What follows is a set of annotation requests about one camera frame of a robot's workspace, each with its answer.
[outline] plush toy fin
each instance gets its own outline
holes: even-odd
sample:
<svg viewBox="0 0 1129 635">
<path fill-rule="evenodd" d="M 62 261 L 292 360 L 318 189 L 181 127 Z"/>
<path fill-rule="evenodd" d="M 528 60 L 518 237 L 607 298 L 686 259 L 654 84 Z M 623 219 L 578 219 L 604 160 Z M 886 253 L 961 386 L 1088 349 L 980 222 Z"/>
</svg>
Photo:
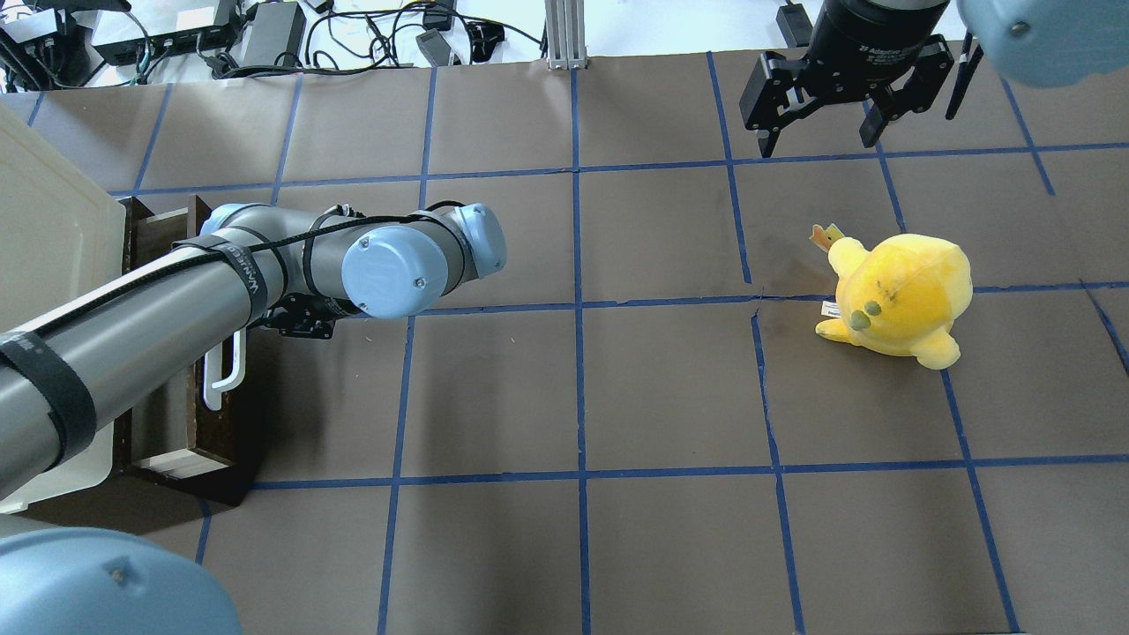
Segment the plush toy fin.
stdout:
<svg viewBox="0 0 1129 635">
<path fill-rule="evenodd" d="M 843 343 L 851 343 L 850 341 L 850 330 L 847 324 L 839 318 L 831 320 L 824 320 L 815 325 L 815 334 L 821 338 L 829 339 L 831 341 L 841 341 Z"/>
<path fill-rule="evenodd" d="M 819 225 L 812 225 L 812 235 L 808 236 L 807 240 L 815 243 L 815 246 L 826 253 L 831 251 L 831 245 L 842 237 L 843 233 L 839 229 L 839 227 L 835 227 L 834 223 L 832 223 L 831 225 L 828 225 L 826 229 Z"/>
<path fill-rule="evenodd" d="M 942 371 L 961 358 L 961 347 L 946 329 L 937 329 L 910 347 L 910 355 L 926 368 Z"/>
</svg>

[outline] blue tape line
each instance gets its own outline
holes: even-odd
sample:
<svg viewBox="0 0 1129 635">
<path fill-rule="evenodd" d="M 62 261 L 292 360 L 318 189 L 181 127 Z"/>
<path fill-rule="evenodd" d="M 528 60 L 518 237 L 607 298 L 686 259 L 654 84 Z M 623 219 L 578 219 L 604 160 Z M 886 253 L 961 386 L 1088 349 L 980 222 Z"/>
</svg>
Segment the blue tape line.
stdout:
<svg viewBox="0 0 1129 635">
<path fill-rule="evenodd" d="M 43 105 L 43 97 L 47 93 L 45 90 L 40 92 L 40 96 L 35 98 L 35 105 L 32 106 L 32 113 L 27 115 L 27 125 L 30 128 L 35 124 L 35 118 L 40 115 L 40 106 Z"/>
<path fill-rule="evenodd" d="M 1079 150 L 1122 150 L 1129 148 L 1129 141 L 1115 143 L 1074 143 L 1064 146 L 1035 146 L 1040 153 L 1071 153 Z"/>
<path fill-rule="evenodd" d="M 833 302 L 834 294 L 807 294 L 807 295 L 762 295 L 760 299 L 769 302 Z"/>
<path fill-rule="evenodd" d="M 577 515 L 580 542 L 580 630 L 592 635 L 592 576 L 588 567 L 588 443 L 584 395 L 584 277 L 580 247 L 580 97 L 576 69 L 569 69 L 572 115 L 572 302 L 576 311 L 576 445 Z"/>
<path fill-rule="evenodd" d="M 580 93 L 576 69 L 569 69 L 569 113 L 572 116 L 572 169 L 580 167 Z"/>
<path fill-rule="evenodd" d="M 863 114 L 864 116 L 869 116 L 869 102 L 863 102 Z M 908 230 L 905 228 L 905 217 L 902 216 L 902 203 L 898 199 L 894 177 L 890 174 L 890 163 L 886 160 L 886 150 L 882 147 L 882 141 L 874 143 L 874 154 L 878 157 L 878 166 L 882 168 L 882 180 L 886 182 L 886 193 L 890 194 L 890 205 L 894 210 L 894 220 L 898 221 L 898 229 L 904 234 Z"/>
<path fill-rule="evenodd" d="M 764 430 L 768 434 L 769 456 L 772 459 L 772 472 L 776 475 L 777 511 L 780 515 L 780 537 L 784 540 L 784 559 L 788 569 L 788 592 L 791 595 L 791 614 L 796 623 L 796 633 L 803 635 L 804 608 L 799 599 L 799 579 L 796 573 L 796 554 L 791 542 L 791 522 L 788 520 L 788 498 L 784 488 L 784 467 L 780 464 L 780 447 L 772 432 L 772 417 L 769 408 L 769 392 L 764 377 L 764 346 L 761 341 L 761 322 L 759 315 L 750 320 L 753 329 L 753 348 L 756 351 L 756 376 L 761 389 L 761 403 L 764 408 Z"/>
<path fill-rule="evenodd" d="M 200 513 L 203 517 L 200 522 L 200 540 L 196 542 L 196 564 L 204 564 L 204 553 L 208 550 L 208 532 L 211 531 L 211 507 L 208 505 L 208 501 L 196 497 L 196 503 L 200 505 Z"/>
<path fill-rule="evenodd" d="M 327 478 L 313 480 L 263 480 L 252 489 L 338 489 L 347 487 L 387 487 L 391 478 Z"/>
<path fill-rule="evenodd" d="M 956 150 L 902 150 L 884 151 L 886 158 L 963 157 L 975 155 L 1025 155 L 1031 148 L 962 148 Z"/>
<path fill-rule="evenodd" d="M 1124 345 L 1121 342 L 1121 338 L 1118 337 L 1118 329 L 1113 325 L 1113 321 L 1110 320 L 1110 315 L 1105 313 L 1102 308 L 1102 304 L 1097 302 L 1097 297 L 1094 296 L 1089 288 L 1086 288 L 1086 297 L 1089 298 L 1089 303 L 1094 305 L 1094 311 L 1097 311 L 1097 316 L 1102 320 L 1102 325 L 1105 327 L 1106 334 L 1110 336 L 1110 341 L 1113 342 L 1113 348 L 1118 351 L 1118 357 L 1121 358 L 1121 367 L 1126 369 L 1126 374 L 1129 375 L 1129 351 L 1126 350 Z"/>
<path fill-rule="evenodd" d="M 298 119 L 298 98 L 301 96 L 301 78 L 294 84 L 294 97 L 290 101 L 290 118 L 286 122 L 286 133 L 282 136 L 282 150 L 279 153 L 279 168 L 274 173 L 274 184 L 271 188 L 271 205 L 279 202 L 279 189 L 282 186 L 282 173 L 286 172 L 286 157 L 290 154 L 290 139 L 294 137 L 294 124 Z"/>
<path fill-rule="evenodd" d="M 1030 466 L 1093 466 L 1129 463 L 1129 454 L 1074 454 L 1067 456 L 1012 456 L 1003 459 L 973 459 L 978 468 L 1019 468 Z"/>
<path fill-rule="evenodd" d="M 1004 565 L 1000 563 L 999 550 L 996 548 L 996 537 L 991 530 L 991 521 L 988 519 L 988 506 L 984 504 L 983 494 L 980 490 L 980 477 L 977 476 L 977 466 L 972 460 L 972 450 L 969 447 L 969 440 L 964 434 L 964 421 L 961 418 L 961 410 L 956 406 L 956 393 L 953 391 L 953 380 L 947 368 L 940 372 L 940 381 L 945 385 L 945 398 L 948 400 L 948 410 L 953 416 L 956 440 L 961 444 L 961 454 L 964 456 L 969 485 L 972 488 L 972 499 L 977 505 L 977 514 L 980 516 L 980 529 L 984 534 L 984 546 L 988 548 L 988 558 L 991 560 L 991 568 L 996 575 L 996 586 L 999 590 L 1000 602 L 1004 604 L 1004 615 L 1007 616 L 1007 626 L 1012 633 L 1019 633 L 1019 621 L 1015 617 L 1012 593 L 1007 588 Z"/>
<path fill-rule="evenodd" d="M 401 469 L 404 462 L 404 428 L 408 423 L 408 388 L 412 376 L 412 347 L 415 342 L 415 318 L 408 319 L 404 341 L 404 367 L 400 376 L 400 412 L 396 416 L 396 447 L 392 460 L 388 496 L 388 527 L 384 533 L 384 568 L 380 573 L 380 604 L 377 609 L 377 635 L 388 627 L 388 591 L 392 588 L 392 549 L 396 542 L 396 510 L 400 505 Z"/>
<path fill-rule="evenodd" d="M 576 470 L 555 472 L 499 472 L 490 475 L 447 475 L 401 477 L 402 486 L 421 485 L 466 485 L 472 482 L 531 482 L 544 480 L 576 480 L 580 472 Z"/>
<path fill-rule="evenodd" d="M 149 134 L 149 145 L 146 146 L 145 157 L 141 158 L 141 167 L 138 169 L 138 179 L 133 182 L 133 193 L 137 195 L 141 191 L 141 182 L 145 181 L 145 173 L 149 169 L 149 160 L 152 159 L 152 150 L 157 147 L 157 134 L 160 133 L 160 125 L 165 122 L 165 113 L 168 111 L 168 102 L 173 97 L 175 84 L 165 86 L 165 96 L 160 101 L 160 108 L 157 111 L 157 121 L 152 124 L 152 133 Z"/>
<path fill-rule="evenodd" d="M 750 476 L 776 473 L 772 466 L 728 466 L 718 468 L 630 468 L 623 470 L 590 470 L 590 479 L 620 478 L 677 478 L 710 476 Z"/>
<path fill-rule="evenodd" d="M 756 165 L 762 163 L 823 163 L 829 160 L 859 160 L 878 158 L 875 153 L 855 153 L 847 155 L 807 155 L 796 157 L 750 157 L 735 158 L 734 165 Z"/>
<path fill-rule="evenodd" d="M 1027 149 L 1031 150 L 1031 157 L 1035 159 L 1035 167 L 1039 169 L 1039 176 L 1043 180 L 1043 186 L 1047 188 L 1047 193 L 1054 195 L 1054 185 L 1051 184 L 1051 177 L 1047 174 L 1047 168 L 1043 166 L 1043 159 L 1039 156 L 1039 148 L 1035 146 L 1035 140 L 1031 136 L 1031 130 L 1027 129 L 1027 121 L 1023 118 L 1023 111 L 1019 110 L 1019 102 L 1015 98 L 1015 93 L 1012 92 L 1012 85 L 1008 84 L 1004 76 L 999 77 L 999 82 L 1004 86 L 1004 93 L 1007 94 L 1007 101 L 1012 104 L 1012 112 L 1015 113 L 1015 120 L 1019 123 L 1019 130 L 1023 131 L 1023 138 L 1027 141 Z"/>
<path fill-rule="evenodd" d="M 714 160 L 673 160 L 664 163 L 623 163 L 615 165 L 578 165 L 579 172 L 640 172 L 644 169 L 681 169 L 688 167 L 721 167 L 725 162 Z"/>
<path fill-rule="evenodd" d="M 314 179 L 309 181 L 283 181 L 279 188 L 320 188 L 322 185 L 367 185 L 369 183 L 402 183 L 419 181 L 419 174 L 395 176 L 357 176 L 353 179 Z"/>
<path fill-rule="evenodd" d="M 756 295 L 730 295 L 712 297 L 672 297 L 641 299 L 598 299 L 584 303 L 585 308 L 614 308 L 622 306 L 684 306 L 699 304 L 742 304 L 760 299 Z"/>
<path fill-rule="evenodd" d="M 1082 282 L 1062 282 L 1059 285 L 1009 285 L 1007 287 L 973 287 L 975 294 L 1012 294 L 1030 292 L 1078 292 L 1082 290 Z"/>
<path fill-rule="evenodd" d="M 234 190 L 270 189 L 272 183 L 238 183 L 235 185 L 189 185 L 185 188 L 150 188 L 148 190 L 137 190 L 135 195 L 145 194 L 192 194 L 196 192 L 230 192 Z"/>
<path fill-rule="evenodd" d="M 447 172 L 428 174 L 431 181 L 450 181 L 454 179 L 493 179 L 497 176 L 541 176 L 543 174 L 568 174 L 571 167 L 537 167 L 530 169 L 495 169 L 491 172 Z"/>
<path fill-rule="evenodd" d="M 435 120 L 435 82 L 438 78 L 438 69 L 431 67 L 431 78 L 427 89 L 427 123 L 423 129 L 423 159 L 420 162 L 420 200 L 419 209 L 427 207 L 427 180 L 428 168 L 431 164 L 431 123 Z"/>
<path fill-rule="evenodd" d="M 737 229 L 737 251 L 741 255 L 741 273 L 745 284 L 752 284 L 749 273 L 749 254 L 745 246 L 745 225 L 741 220 L 741 200 L 737 197 L 737 176 L 733 172 L 733 148 L 729 145 L 729 124 L 725 121 L 725 104 L 721 103 L 721 85 L 717 80 L 717 66 L 714 63 L 714 52 L 706 52 L 706 63 L 709 66 L 709 79 L 714 85 L 714 102 L 717 103 L 717 120 L 721 123 L 721 146 L 725 149 L 725 171 L 729 176 L 729 202 L 733 206 L 733 223 Z"/>
<path fill-rule="evenodd" d="M 964 461 L 878 461 L 872 463 L 804 463 L 781 466 L 786 475 L 816 475 L 835 472 L 891 472 L 904 470 L 952 470 L 964 468 Z"/>
<path fill-rule="evenodd" d="M 1071 454 L 1062 456 L 1003 456 L 997 459 L 973 459 L 977 468 L 1016 468 L 1032 466 L 1088 466 L 1129 463 L 1129 454 Z M 934 461 L 879 461 L 863 463 L 797 463 L 781 464 L 786 475 L 838 473 L 838 472 L 887 472 L 913 470 L 965 469 L 964 460 Z M 702 468 L 625 468 L 609 470 L 586 470 L 587 480 L 614 480 L 632 478 L 693 478 L 716 476 L 768 476 L 774 475 L 772 466 L 723 466 Z M 465 485 L 474 482 L 530 482 L 567 481 L 580 478 L 579 470 L 548 472 L 497 472 L 482 475 L 414 476 L 400 478 L 402 487 L 430 485 Z M 344 489 L 350 487 L 390 487 L 392 478 L 344 478 L 315 480 L 269 480 L 252 485 L 252 489 Z"/>
<path fill-rule="evenodd" d="M 574 303 L 557 304 L 510 304 L 500 306 L 467 306 L 452 308 L 428 308 L 422 315 L 478 315 L 480 313 L 522 313 L 527 311 L 574 311 Z"/>
<path fill-rule="evenodd" d="M 894 209 L 894 220 L 898 221 L 898 228 L 904 234 L 909 229 L 905 228 L 905 217 L 902 216 L 902 203 L 898 200 L 898 190 L 894 188 L 894 177 L 890 174 L 890 164 L 886 163 L 886 155 L 882 151 L 882 141 L 878 141 L 875 147 L 878 148 L 878 166 L 882 167 L 882 179 L 886 182 L 886 192 L 890 193 L 890 205 Z"/>
</svg>

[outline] white label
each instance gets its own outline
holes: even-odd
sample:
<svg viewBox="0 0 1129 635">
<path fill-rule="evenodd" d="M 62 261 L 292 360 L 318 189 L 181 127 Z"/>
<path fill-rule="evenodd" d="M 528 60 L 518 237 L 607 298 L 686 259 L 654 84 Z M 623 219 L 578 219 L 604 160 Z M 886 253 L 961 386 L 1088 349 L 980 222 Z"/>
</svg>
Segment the white label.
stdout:
<svg viewBox="0 0 1129 635">
<path fill-rule="evenodd" d="M 176 31 L 211 26 L 215 17 L 216 7 L 200 7 L 199 9 L 177 11 Z"/>
</svg>

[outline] yellow plush toy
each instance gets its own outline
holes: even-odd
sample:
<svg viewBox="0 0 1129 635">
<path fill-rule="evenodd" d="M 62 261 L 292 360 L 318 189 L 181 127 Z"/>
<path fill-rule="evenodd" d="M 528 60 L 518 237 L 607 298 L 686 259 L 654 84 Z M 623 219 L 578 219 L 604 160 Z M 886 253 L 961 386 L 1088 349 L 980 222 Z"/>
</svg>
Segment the yellow plush toy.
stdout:
<svg viewBox="0 0 1129 635">
<path fill-rule="evenodd" d="M 841 315 L 820 322 L 816 333 L 884 355 L 917 357 L 935 371 L 960 358 L 948 331 L 972 302 L 971 268 L 961 247 L 901 234 L 866 251 L 834 225 L 813 227 L 812 242 L 828 251 L 839 275 L 835 299 Z"/>
</svg>

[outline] black cable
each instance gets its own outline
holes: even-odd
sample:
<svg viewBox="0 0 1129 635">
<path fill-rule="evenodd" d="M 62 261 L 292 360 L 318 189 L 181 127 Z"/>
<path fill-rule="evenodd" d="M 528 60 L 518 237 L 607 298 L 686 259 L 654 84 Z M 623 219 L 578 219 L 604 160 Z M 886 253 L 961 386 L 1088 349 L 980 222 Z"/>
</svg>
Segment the black cable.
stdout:
<svg viewBox="0 0 1129 635">
<path fill-rule="evenodd" d="M 408 223 L 414 223 L 417 220 L 422 220 L 422 221 L 428 221 L 428 223 L 437 223 L 440 226 L 443 225 L 438 220 L 436 220 L 436 219 L 434 219 L 431 217 L 428 217 L 428 216 L 419 216 L 419 215 L 410 215 L 410 216 L 371 216 L 371 217 L 368 217 L 368 218 L 356 218 L 353 220 L 347 220 L 347 221 L 340 223 L 338 225 L 332 225 L 330 227 L 321 227 L 318 229 L 313 229 L 313 230 L 309 230 L 309 232 L 304 232 L 301 234 L 295 234 L 294 236 L 288 236 L 286 238 L 282 238 L 282 240 L 279 240 L 279 241 L 274 241 L 274 242 L 271 242 L 271 243 L 257 243 L 255 245 L 248 246 L 247 250 L 250 252 L 252 252 L 252 253 L 260 252 L 260 251 L 265 251 L 265 250 L 277 250 L 278 247 L 283 247 L 283 246 L 287 246 L 287 245 L 292 245 L 295 243 L 300 243 L 300 242 L 306 241 L 308 238 L 316 238 L 318 236 L 324 236 L 325 234 L 332 234 L 334 232 L 342 232 L 344 229 L 351 229 L 353 227 L 359 227 L 361 225 L 373 225 L 373 224 L 376 224 L 376 223 L 386 223 L 386 224 L 396 223 L 396 224 L 405 225 Z M 130 293 L 132 290 L 135 290 L 135 289 L 138 289 L 140 287 L 143 287 L 146 285 L 149 285 L 151 282 L 156 282 L 158 280 L 163 280 L 163 279 L 165 279 L 165 278 L 167 278 L 167 277 L 169 277 L 169 276 L 172 276 L 174 273 L 178 273 L 181 271 L 187 270 L 187 269 L 193 268 L 193 267 L 199 267 L 201 264 L 207 264 L 209 262 L 221 261 L 221 260 L 224 260 L 224 258 L 225 256 L 224 256 L 222 253 L 219 253 L 219 252 L 209 252 L 209 253 L 204 253 L 204 254 L 200 254 L 200 255 L 194 255 L 194 256 L 187 258 L 185 260 L 181 260 L 178 262 L 174 262 L 173 264 L 169 264 L 169 266 L 166 266 L 166 267 L 161 267 L 160 269 L 157 269 L 155 271 L 150 271 L 150 272 L 146 273 L 145 276 L 141 276 L 140 278 L 133 279 L 133 280 L 131 280 L 131 281 L 129 281 L 129 282 L 126 282 L 126 284 L 124 284 L 124 285 L 122 285 L 122 286 L 120 286 L 117 288 L 114 288 L 114 289 L 107 292 L 104 295 L 100 295 L 100 296 L 91 299 L 90 302 L 87 302 L 86 304 L 77 306 L 77 307 L 68 311 L 67 313 L 63 313 L 62 315 L 60 315 L 60 316 L 58 316 L 58 318 L 55 318 L 53 320 L 50 320 L 50 321 L 45 322 L 44 324 L 41 324 L 40 327 L 33 329 L 33 332 L 35 334 L 40 336 L 41 338 L 46 338 L 49 333 L 58 331 L 59 329 L 61 329 L 62 327 L 65 327 L 67 324 L 73 322 L 75 320 L 78 320 L 79 318 L 81 318 L 81 316 L 90 313 L 91 311 L 95 311 L 96 308 L 99 308 L 102 306 L 105 306 L 106 304 L 110 304 L 111 302 L 113 302 L 113 301 L 115 301 L 115 299 L 124 296 L 125 294 L 128 294 L 128 293 Z"/>
<path fill-rule="evenodd" d="M 137 82 L 139 85 L 142 85 L 142 86 L 146 85 L 146 84 L 149 84 L 149 77 L 152 75 L 152 71 L 157 70 L 157 64 L 159 64 L 160 62 L 164 62 L 165 60 L 167 60 L 169 58 L 169 53 L 172 53 L 172 52 L 173 52 L 172 49 L 165 49 L 164 53 L 157 55 L 157 59 L 155 59 L 151 62 L 149 62 L 149 64 L 146 67 L 146 69 L 137 78 Z"/>
<path fill-rule="evenodd" d="M 138 25 L 138 28 L 141 29 L 141 35 L 145 37 L 145 56 L 140 58 L 139 55 L 140 61 L 138 61 L 137 75 L 133 76 L 133 79 L 137 80 L 141 77 L 145 69 L 149 67 L 150 60 L 152 60 L 152 37 L 149 35 L 145 25 L 141 24 L 141 20 L 133 15 L 133 11 L 125 11 L 125 17 L 130 18 L 133 20 L 133 24 Z"/>
<path fill-rule="evenodd" d="M 333 70 L 341 70 L 341 67 L 338 66 L 338 61 L 333 59 L 333 55 L 331 55 L 331 54 L 329 54 L 329 53 L 326 53 L 325 51 L 322 51 L 322 50 L 314 51 L 314 68 L 322 68 L 317 63 L 317 54 L 318 53 L 325 55 L 326 58 L 330 59 L 331 62 L 333 62 Z M 359 55 L 359 56 L 364 58 L 364 59 L 368 59 L 366 55 Z"/>
<path fill-rule="evenodd" d="M 239 62 L 235 61 L 235 58 L 233 58 L 231 54 L 228 53 L 227 51 L 220 51 L 215 55 L 204 55 L 203 52 L 200 51 L 200 43 L 202 38 L 203 38 L 203 33 L 198 33 L 196 55 L 199 55 L 200 59 L 203 60 L 205 64 L 208 64 L 208 68 L 212 69 L 212 79 L 222 79 L 225 76 L 227 76 L 227 73 L 237 70 L 239 68 Z M 277 68 L 290 68 L 291 71 L 294 70 L 292 67 L 277 67 Z"/>
<path fill-rule="evenodd" d="M 330 15 L 330 17 L 333 16 L 333 10 L 332 9 L 330 10 L 329 15 Z M 333 35 L 333 21 L 332 20 L 327 21 L 326 25 L 329 26 L 329 29 L 330 29 L 330 40 L 332 40 L 338 46 L 341 46 L 342 49 L 345 50 L 345 52 L 348 52 L 350 55 L 352 55 L 355 58 L 359 58 L 361 60 L 367 60 L 369 58 L 368 55 L 366 55 L 364 53 L 358 53 L 357 51 L 353 51 L 344 42 L 338 40 L 338 36 Z"/>
<path fill-rule="evenodd" d="M 236 67 L 231 70 L 220 75 L 216 79 L 233 79 L 236 77 L 273 77 L 277 75 L 292 75 L 296 72 L 305 75 L 359 75 L 365 71 L 388 68 L 378 67 L 375 64 L 369 64 L 367 67 L 353 68 L 353 69 L 324 69 L 324 68 L 294 68 L 294 67 L 275 67 L 275 66 L 252 66 L 252 67 Z"/>
<path fill-rule="evenodd" d="M 373 10 L 373 11 L 341 11 L 341 12 L 333 12 L 333 11 L 331 11 L 330 14 L 326 14 L 324 16 L 318 17 L 309 26 L 309 31 L 308 31 L 308 33 L 306 35 L 306 43 L 304 45 L 303 60 L 307 64 L 312 63 L 312 60 L 310 60 L 310 41 L 313 40 L 314 32 L 317 29 L 318 25 L 321 25 L 322 23 L 326 23 L 326 21 L 329 21 L 332 18 L 375 20 L 375 19 L 379 19 L 379 18 L 393 17 L 392 35 L 390 35 L 386 38 L 388 41 L 387 44 L 382 44 L 382 46 L 385 49 L 385 52 L 388 54 L 388 58 L 391 59 L 393 66 L 396 67 L 396 68 L 401 68 L 400 55 L 399 55 L 399 52 L 396 50 L 396 44 L 395 44 L 395 34 L 402 27 L 405 27 L 405 26 L 420 26 L 420 27 L 422 27 L 422 25 L 417 25 L 414 23 L 412 25 L 400 25 L 400 18 L 403 15 L 405 15 L 405 14 L 413 14 L 413 15 L 414 14 L 422 14 L 422 12 L 428 11 L 428 10 L 444 12 L 444 14 L 447 14 L 447 15 L 449 15 L 452 17 L 457 18 L 463 24 L 463 28 L 464 29 L 466 29 L 466 23 L 467 23 L 467 20 L 483 21 L 483 23 L 499 25 L 502 28 L 507 28 L 509 31 L 513 31 L 514 33 L 517 33 L 518 35 L 520 35 L 523 37 L 528 38 L 531 42 L 537 44 L 539 46 L 542 46 L 542 49 L 544 50 L 545 37 L 542 37 L 541 40 L 539 40 L 539 38 L 532 36 L 532 35 L 530 35 L 528 33 L 526 33 L 526 32 L 517 28 L 516 26 L 513 26 L 513 25 L 509 25 L 509 24 L 506 24 L 506 23 L 501 23 L 501 21 L 498 21 L 498 20 L 493 20 L 493 19 L 490 19 L 490 18 L 481 18 L 481 17 L 475 17 L 475 16 L 467 16 L 465 14 L 460 14 L 458 11 L 456 11 L 454 9 L 448 9 L 446 7 L 437 6 L 431 0 L 415 0 L 413 2 L 409 2 L 409 3 L 404 5 L 400 9 L 379 9 L 379 10 Z M 470 29 L 466 29 L 466 31 L 467 31 L 467 33 L 466 33 L 467 41 L 471 43 L 471 45 L 473 47 L 473 40 L 471 37 Z M 375 46 L 374 44 L 371 44 L 371 43 L 369 44 L 369 51 L 370 52 L 373 51 L 374 46 Z"/>
<path fill-rule="evenodd" d="M 380 27 L 377 26 L 376 20 L 374 20 L 371 17 L 365 16 L 365 24 L 367 24 L 368 29 L 373 32 L 373 41 L 368 43 L 369 59 L 373 60 L 374 64 L 379 63 L 376 61 L 376 53 L 373 51 L 373 46 L 375 46 L 377 42 L 380 43 L 380 50 L 384 51 L 384 55 L 380 58 L 380 60 L 384 61 L 388 59 L 390 44 L 388 44 L 388 38 L 384 36 L 384 32 L 380 31 Z"/>
<path fill-rule="evenodd" d="M 439 209 L 440 207 L 465 207 L 465 206 L 463 203 L 458 202 L 458 201 L 444 200 L 444 201 L 434 202 L 434 203 L 427 206 L 423 209 L 426 209 L 427 211 L 435 211 L 435 210 Z"/>
<path fill-rule="evenodd" d="M 286 60 L 288 55 L 291 56 L 291 58 L 294 58 L 294 66 L 295 66 L 295 68 L 300 68 L 301 67 L 301 60 L 298 58 L 298 53 L 295 53 L 292 51 L 282 51 L 278 55 L 274 55 L 274 62 L 273 62 L 274 66 L 280 66 L 279 64 L 279 60 Z"/>
<path fill-rule="evenodd" d="M 99 62 L 98 66 L 94 67 L 94 70 L 90 71 L 90 73 L 86 76 L 86 79 L 84 79 L 82 81 L 79 81 L 77 85 L 63 84 L 63 81 L 61 79 L 59 79 L 59 77 L 56 77 L 54 73 L 51 73 L 51 80 L 54 81 L 55 86 L 58 86 L 60 88 L 86 88 L 86 85 L 90 84 L 90 81 L 104 68 L 106 68 L 106 61 L 105 60 L 103 60 L 102 62 Z M 129 79 L 129 80 L 123 81 L 122 84 L 115 84 L 114 86 L 125 86 L 130 81 L 133 81 L 133 80 Z"/>
<path fill-rule="evenodd" d="M 25 63 L 27 59 L 32 59 L 30 55 L 24 51 L 15 40 L 8 35 L 8 32 L 0 29 L 0 62 L 8 67 L 12 73 L 19 76 L 24 81 L 24 87 L 28 90 L 46 90 L 50 89 L 50 79 L 45 79 L 41 76 L 36 69 L 29 67 Z M 41 67 L 43 62 L 35 60 Z"/>
</svg>

